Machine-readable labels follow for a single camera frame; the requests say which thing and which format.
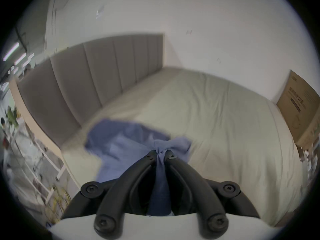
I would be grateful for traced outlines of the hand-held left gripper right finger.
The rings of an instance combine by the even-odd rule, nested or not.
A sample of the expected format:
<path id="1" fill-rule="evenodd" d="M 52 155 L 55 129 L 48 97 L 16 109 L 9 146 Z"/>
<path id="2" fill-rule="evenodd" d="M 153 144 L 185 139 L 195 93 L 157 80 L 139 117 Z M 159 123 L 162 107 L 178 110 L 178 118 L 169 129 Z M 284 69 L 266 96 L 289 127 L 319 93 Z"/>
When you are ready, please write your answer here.
<path id="1" fill-rule="evenodd" d="M 197 213 L 202 237 L 223 236 L 230 226 L 227 212 L 260 219 L 254 205 L 237 183 L 205 179 L 171 150 L 165 153 L 165 168 L 166 174 L 176 177 L 186 190 L 186 210 Z"/>

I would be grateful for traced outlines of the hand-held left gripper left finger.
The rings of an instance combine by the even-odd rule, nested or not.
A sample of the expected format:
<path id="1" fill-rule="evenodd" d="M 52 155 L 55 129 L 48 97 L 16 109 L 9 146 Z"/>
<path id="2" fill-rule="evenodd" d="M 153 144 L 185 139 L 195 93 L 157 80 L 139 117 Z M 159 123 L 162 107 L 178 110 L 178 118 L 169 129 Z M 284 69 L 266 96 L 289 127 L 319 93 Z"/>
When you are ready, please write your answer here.
<path id="1" fill-rule="evenodd" d="M 61 220 L 85 217 L 96 212 L 93 222 L 95 232 L 102 238 L 119 238 L 130 192 L 155 167 L 156 160 L 157 153 L 152 150 L 117 179 L 83 184 Z"/>

